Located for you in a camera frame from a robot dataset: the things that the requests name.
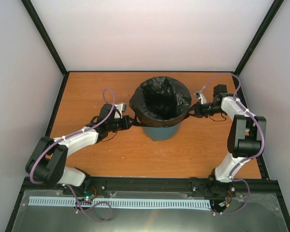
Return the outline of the teal plastic trash bin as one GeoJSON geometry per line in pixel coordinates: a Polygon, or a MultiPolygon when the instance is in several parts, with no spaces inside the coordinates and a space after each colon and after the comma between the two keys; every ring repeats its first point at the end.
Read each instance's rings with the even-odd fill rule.
{"type": "Polygon", "coordinates": [[[179,131],[181,123],[178,123],[171,127],[142,127],[143,132],[152,141],[165,141],[173,138],[179,131]]]}

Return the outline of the black plastic trash bag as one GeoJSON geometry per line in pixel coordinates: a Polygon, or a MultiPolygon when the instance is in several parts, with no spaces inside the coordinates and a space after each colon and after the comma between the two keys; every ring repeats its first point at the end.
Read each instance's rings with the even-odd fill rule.
{"type": "Polygon", "coordinates": [[[136,88],[129,107],[142,125],[167,128],[184,120],[191,102],[191,94],[183,83],[168,76],[158,76],[136,88]]]}

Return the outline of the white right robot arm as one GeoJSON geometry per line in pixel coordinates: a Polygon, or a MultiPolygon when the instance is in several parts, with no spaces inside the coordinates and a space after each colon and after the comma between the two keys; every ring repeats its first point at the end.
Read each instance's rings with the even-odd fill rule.
{"type": "Polygon", "coordinates": [[[197,102],[192,107],[195,117],[226,114],[232,120],[227,139],[228,153],[207,180],[208,193],[220,196],[231,188],[231,182],[242,166],[263,152],[266,119],[250,112],[236,94],[227,92],[226,85],[214,87],[212,102],[206,101],[202,90],[196,92],[195,96],[197,102]]]}

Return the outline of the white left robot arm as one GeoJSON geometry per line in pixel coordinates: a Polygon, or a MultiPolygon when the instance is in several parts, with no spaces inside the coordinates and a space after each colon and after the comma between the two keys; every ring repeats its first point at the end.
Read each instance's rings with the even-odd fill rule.
{"type": "Polygon", "coordinates": [[[42,137],[25,167],[31,182],[72,185],[79,194],[87,194],[91,189],[89,174],[66,166],[67,157],[103,141],[110,132],[128,130],[131,122],[129,116],[123,115],[126,108],[125,103],[104,104],[100,114],[82,129],[62,137],[42,137]]]}

